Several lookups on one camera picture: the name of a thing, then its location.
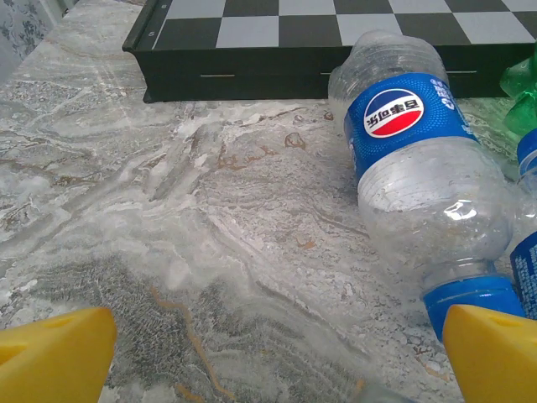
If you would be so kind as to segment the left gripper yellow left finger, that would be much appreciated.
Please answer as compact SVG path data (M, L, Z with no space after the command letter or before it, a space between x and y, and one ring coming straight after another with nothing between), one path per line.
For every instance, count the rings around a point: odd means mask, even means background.
M97 403L116 340L105 307L0 331L0 403Z

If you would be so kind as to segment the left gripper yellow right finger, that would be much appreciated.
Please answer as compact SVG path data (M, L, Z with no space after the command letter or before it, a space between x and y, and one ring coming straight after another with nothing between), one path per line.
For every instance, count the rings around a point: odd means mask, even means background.
M537 403L537 321L454 305L443 343L465 403Z

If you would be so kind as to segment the clear Pepsi bottle blue label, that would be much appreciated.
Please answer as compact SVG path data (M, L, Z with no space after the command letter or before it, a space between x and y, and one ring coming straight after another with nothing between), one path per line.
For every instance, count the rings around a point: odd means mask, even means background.
M513 237L516 204L435 48L368 31L332 71L328 97L352 153L368 235L423 301L435 333L455 304L523 316L512 281L494 265Z

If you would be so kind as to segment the clear bottle dark blue label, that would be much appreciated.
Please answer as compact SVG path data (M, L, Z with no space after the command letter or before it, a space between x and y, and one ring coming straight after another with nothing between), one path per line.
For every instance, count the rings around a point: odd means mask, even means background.
M526 315L537 320L537 128L519 141L517 157L517 212L510 260Z

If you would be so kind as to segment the green bottle with white label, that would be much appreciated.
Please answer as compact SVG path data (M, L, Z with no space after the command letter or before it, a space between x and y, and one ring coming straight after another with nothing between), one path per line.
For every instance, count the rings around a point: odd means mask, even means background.
M507 128L522 137L537 128L537 52L506 69L500 87L514 100L504 119Z

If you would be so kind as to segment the black and white chessboard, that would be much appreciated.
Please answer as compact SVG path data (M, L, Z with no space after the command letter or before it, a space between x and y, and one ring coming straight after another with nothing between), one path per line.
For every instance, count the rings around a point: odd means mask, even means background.
M144 101L315 99L367 31L434 45L457 97L499 97L529 57L537 0L147 0L123 43Z

